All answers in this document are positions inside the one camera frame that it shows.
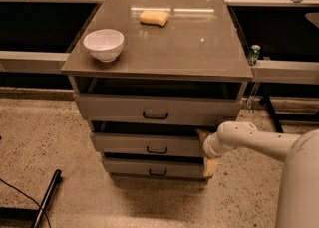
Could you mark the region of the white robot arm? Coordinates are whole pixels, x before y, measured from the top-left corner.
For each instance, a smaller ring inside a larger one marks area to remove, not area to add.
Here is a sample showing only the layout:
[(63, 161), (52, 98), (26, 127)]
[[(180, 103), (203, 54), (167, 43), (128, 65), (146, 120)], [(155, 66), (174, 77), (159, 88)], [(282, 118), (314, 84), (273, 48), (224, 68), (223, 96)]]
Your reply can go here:
[(205, 173), (237, 148), (249, 148), (284, 163), (275, 228), (319, 228), (319, 130), (303, 135), (259, 131), (251, 122), (227, 121), (215, 133), (197, 132)]

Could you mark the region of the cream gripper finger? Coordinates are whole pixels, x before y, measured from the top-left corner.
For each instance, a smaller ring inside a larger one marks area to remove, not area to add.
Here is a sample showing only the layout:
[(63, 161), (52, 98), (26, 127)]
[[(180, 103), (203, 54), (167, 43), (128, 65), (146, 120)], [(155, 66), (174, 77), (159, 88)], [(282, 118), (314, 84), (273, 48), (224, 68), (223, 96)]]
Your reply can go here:
[(201, 141), (205, 141), (205, 139), (210, 135), (210, 132), (208, 130), (203, 129), (198, 129), (196, 133), (198, 134)]
[(211, 177), (214, 174), (217, 166), (218, 166), (218, 159), (217, 158), (213, 158), (213, 159), (206, 158), (204, 160), (204, 172), (203, 172), (203, 175), (205, 177)]

